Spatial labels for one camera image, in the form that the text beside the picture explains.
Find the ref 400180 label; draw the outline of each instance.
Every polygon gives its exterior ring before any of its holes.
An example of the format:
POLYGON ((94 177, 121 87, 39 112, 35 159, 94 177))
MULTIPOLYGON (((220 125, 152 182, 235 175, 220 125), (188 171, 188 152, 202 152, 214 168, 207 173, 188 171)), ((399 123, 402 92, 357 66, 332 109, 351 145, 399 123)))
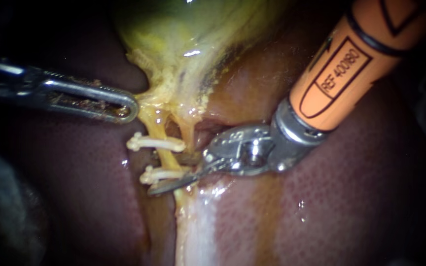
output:
POLYGON ((329 108, 369 64, 372 57, 346 37, 311 81, 300 101, 300 112, 314 118, 329 108))

